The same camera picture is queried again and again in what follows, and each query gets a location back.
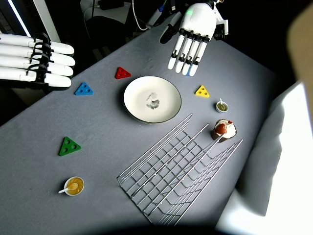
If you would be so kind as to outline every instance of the silver dish rack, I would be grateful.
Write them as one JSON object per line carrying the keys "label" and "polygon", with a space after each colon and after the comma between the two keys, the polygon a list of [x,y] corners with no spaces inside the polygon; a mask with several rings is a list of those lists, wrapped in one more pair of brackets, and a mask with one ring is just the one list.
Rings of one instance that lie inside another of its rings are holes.
{"label": "silver dish rack", "polygon": [[208,153],[223,137],[201,148],[185,129],[192,114],[121,173],[117,180],[155,225],[176,225],[243,140],[215,157]]}

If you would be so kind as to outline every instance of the white robotic hand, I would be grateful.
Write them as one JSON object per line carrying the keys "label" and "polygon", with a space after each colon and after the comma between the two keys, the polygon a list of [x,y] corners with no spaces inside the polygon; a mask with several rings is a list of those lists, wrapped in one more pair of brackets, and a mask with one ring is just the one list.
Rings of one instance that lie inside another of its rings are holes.
{"label": "white robotic hand", "polygon": [[[215,5],[222,0],[207,0],[191,5],[180,24],[179,37],[172,52],[168,69],[173,69],[175,62],[177,73],[194,76],[204,54],[207,43],[213,36],[218,39],[228,34],[228,21],[223,20]],[[215,33],[217,24],[222,27]]]}

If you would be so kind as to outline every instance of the table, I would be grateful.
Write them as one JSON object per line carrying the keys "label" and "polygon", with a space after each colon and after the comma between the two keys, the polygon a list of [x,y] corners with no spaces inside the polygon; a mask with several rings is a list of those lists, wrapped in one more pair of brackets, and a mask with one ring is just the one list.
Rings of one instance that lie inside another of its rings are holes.
{"label": "table", "polygon": [[[187,128],[205,146],[209,130],[226,118],[238,134],[220,143],[222,151],[244,139],[205,192],[180,223],[215,225],[233,191],[252,148],[274,92],[275,75],[228,44],[214,39],[208,44],[194,77],[167,69],[177,36],[158,42],[165,27],[153,28],[132,40],[72,80],[67,91],[52,92],[0,128],[0,231],[3,234],[88,234],[134,225],[147,219],[119,187],[117,176],[141,154],[193,113]],[[118,66],[132,73],[116,80]],[[146,125],[134,120],[123,106],[123,92],[134,79],[154,75],[172,82],[182,96],[182,107],[171,121]],[[75,96],[82,82],[94,95]],[[209,99],[194,95],[200,85]],[[223,98],[226,114],[215,111]],[[58,156],[65,136],[82,149]],[[57,192],[66,179],[80,176],[84,191],[70,197]]]}

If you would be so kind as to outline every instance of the red triangle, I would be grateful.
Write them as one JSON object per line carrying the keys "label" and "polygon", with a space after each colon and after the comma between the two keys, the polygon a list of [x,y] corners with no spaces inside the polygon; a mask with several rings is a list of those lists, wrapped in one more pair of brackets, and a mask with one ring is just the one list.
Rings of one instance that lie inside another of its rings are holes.
{"label": "red triangle", "polygon": [[116,79],[130,77],[130,76],[131,76],[131,74],[129,72],[127,72],[125,69],[123,69],[122,67],[117,68],[117,71],[115,74]]}

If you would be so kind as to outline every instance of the strawberry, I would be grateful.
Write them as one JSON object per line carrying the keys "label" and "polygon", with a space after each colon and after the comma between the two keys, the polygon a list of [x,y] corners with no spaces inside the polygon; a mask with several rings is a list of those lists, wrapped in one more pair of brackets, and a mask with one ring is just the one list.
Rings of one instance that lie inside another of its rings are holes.
{"label": "strawberry", "polygon": [[226,125],[220,124],[218,127],[215,128],[215,131],[216,131],[216,133],[218,133],[220,135],[227,133]]}

